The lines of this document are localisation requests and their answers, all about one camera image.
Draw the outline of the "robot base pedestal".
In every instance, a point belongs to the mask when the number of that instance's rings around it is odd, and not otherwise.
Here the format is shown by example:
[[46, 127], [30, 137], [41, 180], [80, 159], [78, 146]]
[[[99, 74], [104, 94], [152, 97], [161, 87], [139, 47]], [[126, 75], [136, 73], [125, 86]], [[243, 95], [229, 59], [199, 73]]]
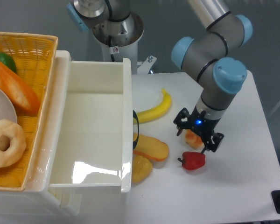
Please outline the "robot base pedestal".
[[137, 74], [138, 42], [144, 33], [142, 19], [130, 9], [129, 0], [72, 0], [67, 12], [82, 32], [91, 31], [101, 46], [103, 61], [128, 58]]

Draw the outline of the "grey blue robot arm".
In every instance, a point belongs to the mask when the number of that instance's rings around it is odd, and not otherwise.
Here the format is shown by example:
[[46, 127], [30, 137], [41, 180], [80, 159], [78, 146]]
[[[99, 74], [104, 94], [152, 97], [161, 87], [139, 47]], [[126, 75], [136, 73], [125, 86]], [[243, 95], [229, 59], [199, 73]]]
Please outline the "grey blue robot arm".
[[193, 111], [182, 109], [174, 123], [179, 132], [189, 129], [199, 136], [204, 151], [215, 152], [224, 138], [215, 127], [247, 77], [246, 67], [228, 54], [251, 38], [253, 27], [247, 17], [234, 15], [222, 0], [191, 0], [189, 4], [207, 33], [198, 40], [180, 39], [171, 59], [203, 91]]

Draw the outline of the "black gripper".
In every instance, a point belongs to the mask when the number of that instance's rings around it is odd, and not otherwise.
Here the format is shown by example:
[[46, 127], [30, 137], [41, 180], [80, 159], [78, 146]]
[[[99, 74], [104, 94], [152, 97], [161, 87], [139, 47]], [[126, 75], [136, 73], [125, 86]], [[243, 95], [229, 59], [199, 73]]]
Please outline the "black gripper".
[[224, 134], [214, 131], [220, 118], [209, 119], [206, 118], [206, 114], [206, 111], [199, 113], [196, 108], [192, 113], [189, 113], [186, 108], [182, 108], [173, 121], [177, 128], [176, 136], [179, 136], [183, 130], [191, 129], [202, 139], [204, 148], [201, 154], [204, 154], [205, 151], [216, 152], [224, 138]]

